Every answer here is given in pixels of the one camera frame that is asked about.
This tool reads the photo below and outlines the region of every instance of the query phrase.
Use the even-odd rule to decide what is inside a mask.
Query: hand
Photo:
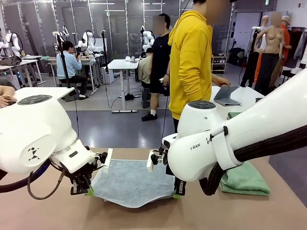
[[[164,75],[164,78],[163,78],[163,86],[167,86],[169,85],[169,75],[166,74]]]
[[[4,108],[6,106],[8,106],[8,100],[6,100],[4,97],[0,96],[0,108]]]
[[[260,54],[264,54],[264,50],[263,49],[256,49],[255,51],[260,53]]]
[[[228,87],[230,87],[231,82],[230,80],[226,79],[226,78],[221,78],[216,76],[216,80],[214,82],[217,86],[222,87],[223,85],[227,85]]]
[[[2,97],[8,101],[17,101],[16,98],[10,96],[10,95],[6,95],[6,94],[3,94]]]

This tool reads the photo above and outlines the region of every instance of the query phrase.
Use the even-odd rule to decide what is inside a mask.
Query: yellow hoodie
[[[187,11],[176,22],[169,35],[170,103],[173,118],[179,120],[184,106],[211,97],[212,29],[206,18]]]

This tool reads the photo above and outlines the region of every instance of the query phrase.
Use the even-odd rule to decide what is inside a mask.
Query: black t-shirt
[[[166,75],[169,55],[171,54],[171,46],[167,44],[168,36],[169,34],[166,34],[154,40],[152,47],[153,65],[150,78],[160,79]]]

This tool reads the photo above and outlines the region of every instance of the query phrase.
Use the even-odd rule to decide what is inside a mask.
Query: blue shirt
[[[81,61],[77,61],[76,57],[66,51],[63,52],[65,56],[65,63],[67,67],[68,77],[71,78],[76,75],[76,70],[82,69]],[[57,73],[59,79],[65,79],[64,68],[60,54],[57,55]]]

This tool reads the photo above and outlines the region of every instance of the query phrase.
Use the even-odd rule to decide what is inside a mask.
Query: man
[[[146,58],[142,59],[139,63],[139,79],[142,81],[142,87],[150,88],[150,73],[151,73],[151,61],[153,56],[153,49],[148,48],[146,50]]]
[[[4,108],[9,105],[9,101],[16,101],[13,97],[15,89],[11,86],[0,85],[0,108]]]
[[[188,102],[211,97],[212,82],[230,85],[226,79],[211,74],[212,33],[206,24],[206,0],[193,0],[193,10],[179,18],[169,35],[170,104],[175,132],[184,106]]]
[[[78,56],[78,61],[77,61],[76,57],[72,55],[73,44],[70,41],[63,42],[62,47],[63,47],[64,56],[65,56],[65,63],[67,67],[69,82],[70,83],[81,83],[81,90],[79,94],[80,100],[89,98],[87,95],[85,95],[86,86],[87,86],[87,78],[76,75],[76,70],[82,69],[81,55]],[[57,55],[57,72],[58,72],[59,81],[62,83],[66,83],[63,63],[62,63],[60,54]]]
[[[170,17],[162,13],[159,17],[164,18],[163,28],[161,30],[161,36],[156,38],[153,43],[153,57],[152,68],[150,74],[150,113],[142,117],[142,121],[156,120],[158,116],[156,110],[159,104],[159,94],[162,90],[161,78],[168,78],[169,76],[169,55],[171,53],[171,47],[168,43],[169,25],[171,23]]]

